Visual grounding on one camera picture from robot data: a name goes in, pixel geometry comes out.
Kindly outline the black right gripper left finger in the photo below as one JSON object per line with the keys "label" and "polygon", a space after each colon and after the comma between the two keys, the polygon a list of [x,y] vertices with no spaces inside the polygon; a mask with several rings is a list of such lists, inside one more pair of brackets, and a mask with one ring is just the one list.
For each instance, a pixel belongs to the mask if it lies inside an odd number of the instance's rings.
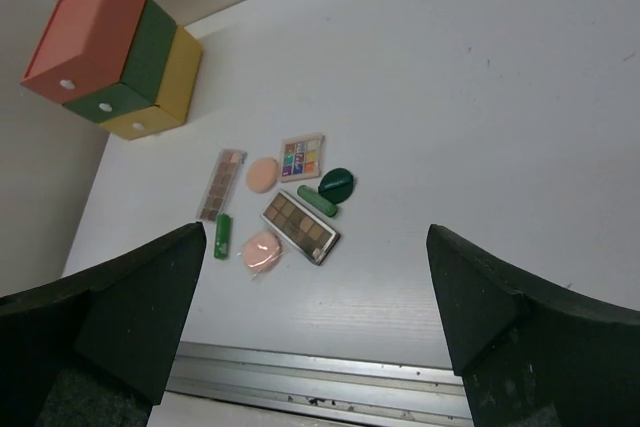
{"label": "black right gripper left finger", "polygon": [[206,250],[188,223],[1,299],[4,426],[144,426],[162,401]]}

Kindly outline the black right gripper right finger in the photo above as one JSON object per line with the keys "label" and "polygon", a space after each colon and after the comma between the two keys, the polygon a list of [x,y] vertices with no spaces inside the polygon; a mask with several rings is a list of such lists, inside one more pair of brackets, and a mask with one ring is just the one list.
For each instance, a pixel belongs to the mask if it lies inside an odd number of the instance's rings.
{"label": "black right gripper right finger", "polygon": [[454,373],[476,426],[636,426],[639,314],[430,226],[426,249]]}

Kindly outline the green slim tube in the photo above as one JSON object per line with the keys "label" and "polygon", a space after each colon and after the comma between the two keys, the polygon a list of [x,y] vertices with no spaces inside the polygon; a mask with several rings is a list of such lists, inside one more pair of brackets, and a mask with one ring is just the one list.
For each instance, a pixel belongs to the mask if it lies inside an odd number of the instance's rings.
{"label": "green slim tube", "polygon": [[229,256],[232,219],[227,214],[219,214],[216,218],[213,255],[215,259],[225,260]]}

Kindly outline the bare peach makeup puff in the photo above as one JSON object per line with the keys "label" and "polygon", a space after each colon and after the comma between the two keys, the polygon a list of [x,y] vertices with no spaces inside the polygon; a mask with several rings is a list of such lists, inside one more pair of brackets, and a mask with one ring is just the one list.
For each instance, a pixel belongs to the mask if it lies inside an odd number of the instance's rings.
{"label": "bare peach makeup puff", "polygon": [[278,170],[278,162],[275,158],[262,157],[255,160],[247,172],[247,187],[258,194],[268,192],[276,184]]}

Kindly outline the dark green round compact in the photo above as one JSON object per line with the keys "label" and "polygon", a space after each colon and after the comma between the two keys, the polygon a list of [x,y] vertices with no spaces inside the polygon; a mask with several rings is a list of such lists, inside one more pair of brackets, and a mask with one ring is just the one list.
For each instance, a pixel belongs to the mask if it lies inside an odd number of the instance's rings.
{"label": "dark green round compact", "polygon": [[327,201],[340,204],[352,195],[354,187],[354,175],[346,168],[335,168],[322,177],[317,191]]}

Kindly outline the green drawer box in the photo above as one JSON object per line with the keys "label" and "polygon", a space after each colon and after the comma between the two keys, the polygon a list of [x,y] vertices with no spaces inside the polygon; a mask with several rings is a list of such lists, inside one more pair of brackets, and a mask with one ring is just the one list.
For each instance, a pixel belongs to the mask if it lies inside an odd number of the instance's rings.
{"label": "green drawer box", "polygon": [[63,107],[101,124],[154,104],[176,30],[175,20],[146,0],[119,80]]}

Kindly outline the green lipstick tube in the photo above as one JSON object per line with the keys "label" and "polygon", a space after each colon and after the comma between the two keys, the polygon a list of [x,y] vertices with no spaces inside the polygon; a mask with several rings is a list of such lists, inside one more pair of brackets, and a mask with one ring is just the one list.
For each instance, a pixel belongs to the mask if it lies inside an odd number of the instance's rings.
{"label": "green lipstick tube", "polygon": [[339,211],[337,205],[325,199],[317,191],[307,185],[300,185],[297,188],[297,195],[326,217],[333,218]]}

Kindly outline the coral top drawer box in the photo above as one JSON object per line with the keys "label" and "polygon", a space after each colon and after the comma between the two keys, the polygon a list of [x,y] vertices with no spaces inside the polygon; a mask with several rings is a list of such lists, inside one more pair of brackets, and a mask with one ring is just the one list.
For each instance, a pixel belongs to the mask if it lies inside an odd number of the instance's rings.
{"label": "coral top drawer box", "polygon": [[21,85],[65,104],[116,83],[146,0],[58,0]]}

